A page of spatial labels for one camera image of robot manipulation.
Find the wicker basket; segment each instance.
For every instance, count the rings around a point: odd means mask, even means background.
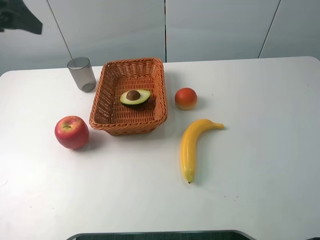
[[[120,103],[121,94],[133,89],[151,91],[148,102],[138,109]],[[89,120],[93,129],[114,136],[149,133],[167,117],[164,66],[160,59],[118,60],[103,66]]]

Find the apple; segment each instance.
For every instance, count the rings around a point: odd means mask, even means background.
[[[89,140],[89,129],[78,116],[66,116],[55,125],[54,134],[58,142],[67,149],[79,149]]]

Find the avocado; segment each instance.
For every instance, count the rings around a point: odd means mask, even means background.
[[[126,91],[120,97],[122,105],[128,108],[138,108],[145,104],[151,96],[151,92],[143,89]]]

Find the gray mesh cup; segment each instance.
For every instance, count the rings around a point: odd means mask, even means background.
[[[74,58],[68,62],[67,67],[81,91],[87,93],[95,89],[97,81],[88,58]]]

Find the fake fruit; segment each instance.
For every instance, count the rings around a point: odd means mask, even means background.
[[[145,104],[150,96],[151,92],[148,90],[130,90],[121,95],[120,102],[128,108],[137,108]]]
[[[196,145],[198,136],[210,129],[224,129],[220,123],[208,119],[199,119],[191,123],[185,130],[180,149],[180,165],[185,180],[190,184],[194,181],[196,172]]]
[[[197,104],[198,97],[194,90],[189,87],[185,87],[176,92],[174,100],[179,109],[191,110]]]
[[[67,149],[79,149],[89,140],[89,129],[78,116],[66,116],[55,125],[58,142]]]

